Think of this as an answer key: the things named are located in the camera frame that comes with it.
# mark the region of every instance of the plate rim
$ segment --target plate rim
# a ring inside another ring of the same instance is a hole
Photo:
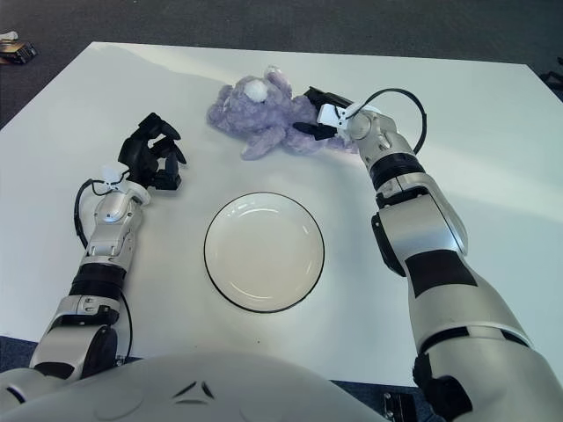
[[[207,255],[206,255],[206,244],[208,242],[208,234],[209,234],[209,229],[211,229],[211,226],[213,225],[213,222],[215,221],[215,219],[217,218],[217,216],[219,214],[221,214],[221,212],[227,208],[232,202],[234,202],[235,200],[239,200],[241,198],[244,198],[245,196],[250,196],[250,195],[255,195],[257,193],[269,193],[272,195],[277,195],[277,196],[282,196],[283,198],[287,199],[287,200],[291,200],[293,202],[295,202],[299,207],[301,207],[305,213],[307,213],[309,215],[309,217],[313,220],[313,222],[315,223],[315,226],[317,226],[317,230],[318,233],[320,234],[320,242],[323,246],[323,258],[320,264],[320,268],[318,270],[318,276],[317,279],[315,280],[315,282],[312,284],[311,288],[307,291],[307,293],[305,293],[303,295],[303,297],[301,299],[299,299],[297,302],[293,302],[291,303],[289,306],[286,306],[284,308],[279,308],[279,309],[273,309],[273,310],[258,310],[258,309],[251,309],[251,308],[247,308],[246,306],[243,306],[239,303],[236,303],[234,301],[231,300],[230,297],[228,297],[215,283],[215,280],[213,280],[213,277],[211,276],[211,272],[209,271],[209,267],[208,267],[208,261],[207,261]],[[245,193],[244,195],[240,195],[236,198],[233,198],[232,200],[230,200],[229,202],[227,202],[225,205],[223,205],[213,216],[213,218],[211,219],[211,222],[208,224],[208,228],[205,231],[205,238],[203,239],[203,264],[205,265],[205,271],[208,274],[209,279],[211,280],[211,283],[213,284],[213,286],[215,287],[216,291],[219,292],[219,294],[225,298],[228,302],[232,303],[233,305],[235,305],[237,308],[240,309],[244,309],[247,310],[249,312],[253,312],[255,314],[275,314],[277,312],[282,312],[284,310],[293,308],[294,306],[296,306],[298,303],[301,303],[312,291],[313,289],[317,286],[318,281],[320,280],[320,276],[322,275],[324,269],[325,269],[325,238],[323,237],[323,232],[321,231],[320,227],[318,226],[317,220],[315,220],[315,217],[313,217],[313,215],[309,212],[309,210],[303,206],[303,204],[301,204],[299,201],[294,200],[293,198],[290,198],[287,195],[284,195],[282,193],[276,193],[276,192],[269,192],[269,191],[256,191],[256,192],[250,192],[250,193]]]

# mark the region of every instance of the stuffed animal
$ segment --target stuffed animal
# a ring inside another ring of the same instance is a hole
[[[298,121],[315,124],[317,109],[304,95],[291,97],[288,79],[275,66],[262,78],[247,76],[234,87],[225,85],[207,117],[211,126],[246,140],[244,160],[261,158],[277,145],[294,154],[312,154],[325,145],[346,148],[339,136],[316,141],[292,126]]]

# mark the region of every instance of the white plate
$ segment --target white plate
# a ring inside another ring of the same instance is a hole
[[[251,193],[217,213],[204,257],[226,299],[243,309],[277,312],[315,287],[325,246],[315,219],[299,203],[276,193]]]

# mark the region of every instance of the floor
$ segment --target floor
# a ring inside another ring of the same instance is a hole
[[[520,62],[544,73],[563,55],[562,22],[560,0],[0,0],[0,33],[16,30],[40,53],[0,66],[0,127],[94,40]],[[26,366],[34,346],[0,338],[0,372]],[[377,386],[340,386],[377,407]]]

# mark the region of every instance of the black cable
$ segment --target black cable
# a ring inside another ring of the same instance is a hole
[[[88,186],[93,185],[93,183],[94,181],[91,178],[86,180],[80,186],[80,189],[78,189],[77,197],[74,199],[74,229],[77,232],[77,236],[85,249],[88,247],[88,240],[86,240],[84,229],[82,227],[82,221],[80,220],[80,198],[82,197],[84,190],[86,190]]]
[[[123,363],[127,363],[127,359],[129,359],[129,356],[131,355],[131,346],[133,345],[133,318],[131,317],[131,309],[129,309],[129,304],[127,303],[127,299],[125,299],[125,295],[122,291],[120,291],[120,294],[123,304],[125,305],[125,309],[127,310],[127,319],[129,321],[129,346],[127,348],[125,359],[123,360]]]
[[[420,149],[422,148],[422,145],[424,145],[424,141],[426,139],[426,132],[427,132],[427,115],[426,112],[424,111],[424,107],[422,106],[422,103],[419,101],[418,98],[416,98],[416,96],[407,90],[403,90],[401,88],[386,88],[384,90],[375,92],[373,94],[371,94],[368,99],[366,99],[362,106],[360,108],[358,108],[355,112],[353,112],[352,114],[350,114],[348,117],[346,117],[346,120],[348,119],[352,119],[356,114],[358,114],[363,107],[365,107],[369,102],[371,102],[374,98],[379,97],[381,94],[384,94],[386,92],[398,92],[399,94],[403,94],[405,96],[407,96],[409,99],[411,99],[416,106],[419,108],[420,110],[420,115],[422,116],[422,131],[420,132],[420,138],[419,140],[416,142],[416,145],[413,148],[414,154],[418,154]]]
[[[121,183],[127,173],[129,173],[129,170],[124,171],[121,174],[121,178],[117,182],[110,183],[110,186],[118,185],[119,183]],[[94,189],[94,184],[96,183],[105,184],[103,180],[89,178],[80,186],[77,192],[77,196],[74,200],[74,229],[77,232],[77,236],[85,249],[88,247],[88,240],[84,235],[84,228],[82,226],[82,220],[80,219],[80,199],[82,198],[82,194],[88,188],[88,186],[91,186],[91,191],[94,192],[96,196],[105,196],[113,191],[113,189],[110,188],[104,193],[98,193],[96,192],[96,189]],[[131,355],[131,347],[133,346],[133,319],[131,317],[131,309],[129,308],[127,299],[125,298],[125,295],[122,291],[120,291],[120,295],[121,299],[123,300],[123,304],[125,305],[125,310],[127,311],[127,318],[129,322],[129,344],[127,348],[127,355],[125,356],[125,360],[123,361],[124,363],[127,363],[127,359],[129,359]]]

